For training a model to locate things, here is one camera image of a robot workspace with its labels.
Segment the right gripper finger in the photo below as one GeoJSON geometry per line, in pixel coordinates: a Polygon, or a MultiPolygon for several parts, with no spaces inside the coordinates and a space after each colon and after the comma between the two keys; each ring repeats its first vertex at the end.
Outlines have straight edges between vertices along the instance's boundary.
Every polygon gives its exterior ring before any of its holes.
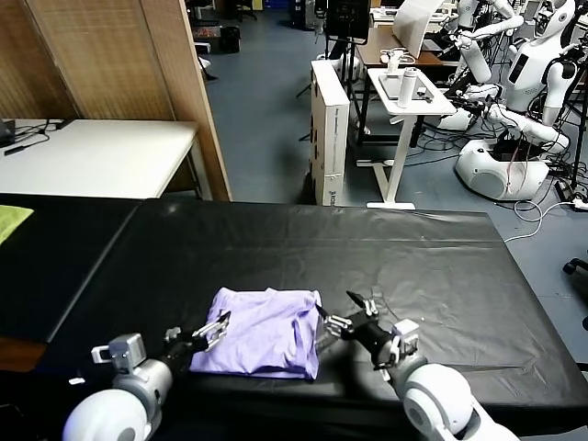
{"type": "Polygon", "coordinates": [[[360,308],[368,317],[378,316],[379,311],[372,298],[366,298],[358,293],[348,290],[347,296],[360,308]]]}
{"type": "Polygon", "coordinates": [[[345,339],[347,335],[353,332],[353,322],[351,319],[331,314],[319,304],[316,304],[315,308],[322,319],[323,327],[330,335],[345,339]]]}

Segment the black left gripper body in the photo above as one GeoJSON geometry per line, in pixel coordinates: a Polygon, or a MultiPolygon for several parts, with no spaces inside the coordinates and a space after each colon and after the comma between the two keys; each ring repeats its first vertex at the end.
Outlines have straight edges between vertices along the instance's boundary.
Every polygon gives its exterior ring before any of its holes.
{"type": "Polygon", "coordinates": [[[207,349],[207,337],[200,330],[183,331],[174,327],[165,332],[160,360],[170,368],[188,368],[193,355],[207,349]]]}

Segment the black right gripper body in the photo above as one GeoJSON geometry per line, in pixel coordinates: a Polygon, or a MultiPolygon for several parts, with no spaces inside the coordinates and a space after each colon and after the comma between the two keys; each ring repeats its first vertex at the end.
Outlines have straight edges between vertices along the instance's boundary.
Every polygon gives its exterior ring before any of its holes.
{"type": "Polygon", "coordinates": [[[370,354],[370,359],[375,368],[384,368],[391,365],[390,332],[379,326],[377,317],[350,316],[351,324],[344,330],[345,341],[360,343],[370,354]]]}

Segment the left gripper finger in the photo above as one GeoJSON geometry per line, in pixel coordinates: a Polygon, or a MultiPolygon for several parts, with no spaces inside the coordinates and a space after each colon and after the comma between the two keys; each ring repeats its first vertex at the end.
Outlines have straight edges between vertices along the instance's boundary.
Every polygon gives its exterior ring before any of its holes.
{"type": "Polygon", "coordinates": [[[192,333],[194,338],[204,339],[221,339],[227,331],[231,318],[230,311],[223,311],[213,322],[205,324],[203,327],[192,333]]]}
{"type": "Polygon", "coordinates": [[[200,342],[201,351],[208,352],[226,335],[226,326],[211,326],[198,331],[198,341],[200,342]]]}

